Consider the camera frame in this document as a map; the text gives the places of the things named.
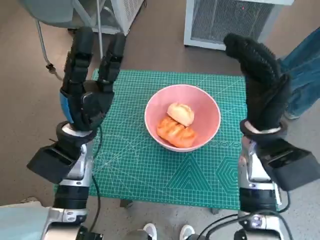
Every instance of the robotic arm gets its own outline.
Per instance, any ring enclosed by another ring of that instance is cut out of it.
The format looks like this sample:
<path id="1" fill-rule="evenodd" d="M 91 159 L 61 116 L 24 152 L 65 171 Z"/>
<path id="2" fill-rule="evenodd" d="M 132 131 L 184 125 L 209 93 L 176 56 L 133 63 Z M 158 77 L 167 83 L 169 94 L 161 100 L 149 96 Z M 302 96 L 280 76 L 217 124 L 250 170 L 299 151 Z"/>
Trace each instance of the robotic arm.
<path id="1" fill-rule="evenodd" d="M 245 77 L 247 118 L 238 161 L 240 211 L 238 217 L 259 211 L 277 211 L 278 186 L 291 191 L 320 178 L 320 166 L 311 152 L 294 147 L 283 137 L 281 121 L 290 96 L 290 77 L 281 75 L 273 53 L 263 44 L 228 34 L 226 54 L 240 62 Z M 287 240 L 292 236 L 274 214 L 254 214 L 239 221 L 243 229 L 235 240 Z"/>
<path id="2" fill-rule="evenodd" d="M 42 239 L 100 240 L 81 224 L 86 220 L 86 204 L 92 180 L 92 140 L 110 109 L 126 38 L 113 36 L 103 57 L 98 80 L 86 80 L 92 59 L 94 34 L 82 27 L 73 39 L 67 55 L 60 89 L 60 103 L 67 121 L 56 127 L 57 142 L 42 147 L 27 167 L 58 184 L 53 206 L 49 210 Z"/>
<path id="3" fill-rule="evenodd" d="M 60 89 L 67 121 L 56 127 L 57 142 L 40 148 L 27 165 L 58 184 L 42 239 L 103 238 L 81 224 L 87 217 L 92 179 L 92 140 L 112 104 L 125 41 L 121 33 L 114 36 L 101 61 L 98 80 L 86 81 L 93 33 L 83 27 L 74 37 Z M 320 166 L 311 152 L 283 140 L 287 126 L 281 116 L 290 94 L 290 78 L 280 74 L 275 56 L 263 44 L 235 34 L 227 35 L 224 43 L 227 55 L 240 62 L 247 104 L 247 118 L 240 123 L 243 138 L 238 161 L 238 221 L 243 229 L 234 239 L 287 240 L 291 236 L 283 229 L 281 219 L 272 214 L 280 201 L 278 186 L 291 191 L 312 182 L 320 178 Z"/>

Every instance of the green cutting mat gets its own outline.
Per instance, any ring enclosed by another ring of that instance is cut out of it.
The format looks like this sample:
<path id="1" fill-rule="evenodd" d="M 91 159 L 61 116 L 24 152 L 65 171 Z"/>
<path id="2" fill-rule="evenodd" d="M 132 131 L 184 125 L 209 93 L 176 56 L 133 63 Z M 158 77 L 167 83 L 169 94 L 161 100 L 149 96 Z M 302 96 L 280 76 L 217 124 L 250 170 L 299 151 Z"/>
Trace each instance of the green cutting mat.
<path id="1" fill-rule="evenodd" d="M 98 77 L 97 70 L 93 79 Z M 149 135 L 144 112 L 158 90 L 173 84 L 198 86 L 221 111 L 217 135 L 204 147 L 176 153 Z M 239 122 L 246 116 L 244 79 L 239 76 L 122 70 L 102 124 L 102 148 L 94 163 L 101 195 L 137 201 L 238 209 Z M 99 138 L 94 141 L 97 150 Z M 91 195 L 96 195 L 91 186 Z"/>

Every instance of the white shoe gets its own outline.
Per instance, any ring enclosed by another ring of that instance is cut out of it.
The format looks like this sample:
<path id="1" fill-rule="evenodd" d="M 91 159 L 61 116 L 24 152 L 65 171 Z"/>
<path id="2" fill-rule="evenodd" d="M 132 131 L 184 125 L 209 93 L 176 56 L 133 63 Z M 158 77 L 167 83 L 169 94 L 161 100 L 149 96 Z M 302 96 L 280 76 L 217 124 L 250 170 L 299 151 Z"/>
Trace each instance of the white shoe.
<path id="1" fill-rule="evenodd" d="M 296 120 L 296 119 L 300 118 L 300 116 L 293 115 L 287 111 L 284 111 L 283 115 L 289 120 Z"/>
<path id="2" fill-rule="evenodd" d="M 157 240 L 157 229 L 153 223 L 147 223 L 143 230 L 152 237 L 152 240 Z"/>
<path id="3" fill-rule="evenodd" d="M 190 225 L 184 225 L 180 231 L 180 237 L 179 240 L 186 240 L 188 239 L 192 234 L 195 234 L 195 230 Z"/>

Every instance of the light blue cloth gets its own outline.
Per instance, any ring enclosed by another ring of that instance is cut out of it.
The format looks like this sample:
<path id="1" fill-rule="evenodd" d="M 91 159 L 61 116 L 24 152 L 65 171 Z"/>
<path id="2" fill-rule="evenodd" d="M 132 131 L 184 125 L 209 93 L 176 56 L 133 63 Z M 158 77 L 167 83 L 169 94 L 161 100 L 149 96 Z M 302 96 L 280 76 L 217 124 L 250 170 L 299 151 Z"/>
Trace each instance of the light blue cloth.
<path id="1" fill-rule="evenodd" d="M 0 239 L 40 240 L 48 212 L 45 207 L 1 207 Z"/>

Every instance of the chair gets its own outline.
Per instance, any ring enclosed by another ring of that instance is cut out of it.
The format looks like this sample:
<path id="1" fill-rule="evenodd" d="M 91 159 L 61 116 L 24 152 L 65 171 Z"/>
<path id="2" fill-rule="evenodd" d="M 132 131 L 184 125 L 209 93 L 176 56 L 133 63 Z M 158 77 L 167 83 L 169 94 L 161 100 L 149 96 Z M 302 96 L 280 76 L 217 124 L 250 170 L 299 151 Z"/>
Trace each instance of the chair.
<path id="1" fill-rule="evenodd" d="M 54 65 L 48 59 L 40 22 L 67 29 L 78 29 L 82 26 L 94 28 L 97 25 L 100 58 L 103 57 L 100 12 L 104 7 L 104 0 L 19 0 L 19 2 L 35 18 L 43 58 L 50 73 L 59 77 Z"/>

